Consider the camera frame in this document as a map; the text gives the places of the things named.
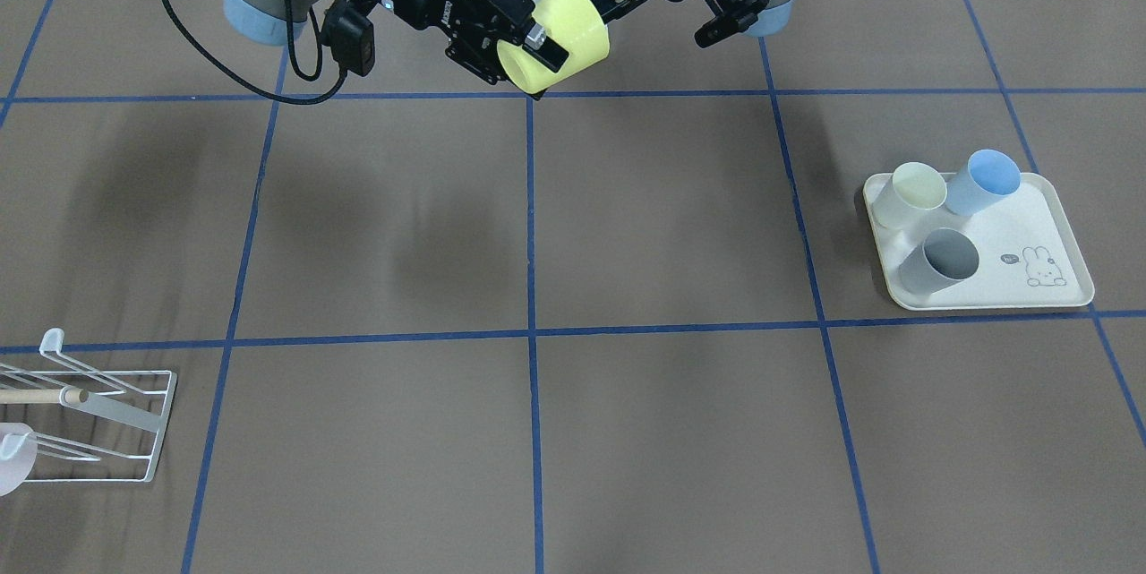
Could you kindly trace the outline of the yellow plastic cup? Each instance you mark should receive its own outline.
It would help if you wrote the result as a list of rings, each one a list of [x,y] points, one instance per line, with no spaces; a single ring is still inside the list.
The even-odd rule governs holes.
[[[540,0],[533,19],[544,27],[545,44],[560,45],[568,58],[554,72],[519,45],[499,42],[499,61],[508,79],[527,94],[548,91],[610,54],[607,27],[591,0]]]

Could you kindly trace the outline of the pale green plastic cup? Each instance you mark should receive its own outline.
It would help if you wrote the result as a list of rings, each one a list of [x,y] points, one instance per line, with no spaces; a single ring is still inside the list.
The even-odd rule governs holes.
[[[872,203],[876,223],[904,230],[945,204],[948,184],[931,165],[905,162],[893,171]]]

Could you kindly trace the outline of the blue plastic cup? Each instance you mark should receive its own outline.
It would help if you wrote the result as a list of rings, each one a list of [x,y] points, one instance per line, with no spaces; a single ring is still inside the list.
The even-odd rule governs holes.
[[[970,218],[1011,197],[1021,184],[1018,163],[999,150],[970,154],[965,166],[949,179],[945,207]]]

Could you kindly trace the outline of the cream plastic tray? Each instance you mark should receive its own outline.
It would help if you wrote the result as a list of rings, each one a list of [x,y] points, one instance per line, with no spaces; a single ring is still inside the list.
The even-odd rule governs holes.
[[[869,218],[885,288],[910,312],[1047,309],[1085,306],[1094,297],[1089,272],[1055,186],[1025,173],[1019,190],[970,218],[933,210],[905,230]],[[935,228],[953,228],[978,247],[978,272],[933,294],[909,292],[898,268]]]

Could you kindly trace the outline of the grey plastic cup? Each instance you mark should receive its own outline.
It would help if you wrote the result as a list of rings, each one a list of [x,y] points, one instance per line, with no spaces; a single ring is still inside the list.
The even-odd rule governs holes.
[[[934,294],[979,270],[979,249],[956,228],[942,227],[929,231],[912,249],[898,268],[898,280],[906,292]]]

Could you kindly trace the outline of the pink plastic cup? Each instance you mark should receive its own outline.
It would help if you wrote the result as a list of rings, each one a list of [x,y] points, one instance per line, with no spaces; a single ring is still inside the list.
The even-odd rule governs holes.
[[[1,424],[1,496],[25,483],[34,467],[38,448],[37,433],[28,424]]]

